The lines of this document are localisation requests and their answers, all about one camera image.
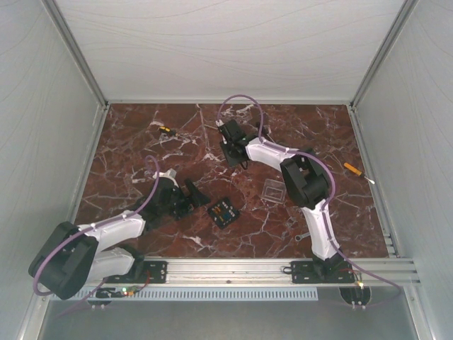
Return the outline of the clear fuse box cover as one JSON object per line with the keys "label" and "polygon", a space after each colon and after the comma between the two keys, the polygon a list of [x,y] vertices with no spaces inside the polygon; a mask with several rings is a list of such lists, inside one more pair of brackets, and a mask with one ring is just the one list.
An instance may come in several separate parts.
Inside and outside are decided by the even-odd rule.
{"label": "clear fuse box cover", "polygon": [[264,182],[261,198],[273,203],[284,203],[286,192],[283,182],[268,178]]}

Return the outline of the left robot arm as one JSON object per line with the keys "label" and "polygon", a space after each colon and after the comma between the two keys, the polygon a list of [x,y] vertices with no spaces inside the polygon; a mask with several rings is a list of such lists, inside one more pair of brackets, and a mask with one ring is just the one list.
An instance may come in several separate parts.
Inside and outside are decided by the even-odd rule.
{"label": "left robot arm", "polygon": [[119,215],[85,225],[59,223],[29,266],[34,293],[67,300],[92,281],[144,278],[144,255],[125,241],[158,228],[163,217],[180,220],[210,203],[190,179],[184,184],[186,192],[161,173],[149,194]]}

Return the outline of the black fuse box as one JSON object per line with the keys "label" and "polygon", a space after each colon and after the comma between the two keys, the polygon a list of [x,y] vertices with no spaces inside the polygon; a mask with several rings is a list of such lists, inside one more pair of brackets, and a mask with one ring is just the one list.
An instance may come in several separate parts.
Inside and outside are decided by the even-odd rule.
{"label": "black fuse box", "polygon": [[207,209],[208,215],[212,218],[218,228],[225,229],[231,223],[235,222],[240,217],[240,212],[225,197],[218,200],[214,205]]}

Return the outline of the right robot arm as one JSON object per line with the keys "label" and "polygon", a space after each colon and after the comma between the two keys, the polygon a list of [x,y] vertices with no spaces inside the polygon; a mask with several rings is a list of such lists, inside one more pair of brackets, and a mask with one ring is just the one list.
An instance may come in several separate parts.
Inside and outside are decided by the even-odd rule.
{"label": "right robot arm", "polygon": [[230,166],[253,161],[281,172],[290,200],[302,209],[311,237],[313,272],[317,279],[326,282],[338,273],[343,258],[337,242],[328,203],[335,191],[333,177],[326,166],[316,161],[308,149],[284,147],[257,135],[247,135],[235,120],[216,122],[222,134],[221,149]]}

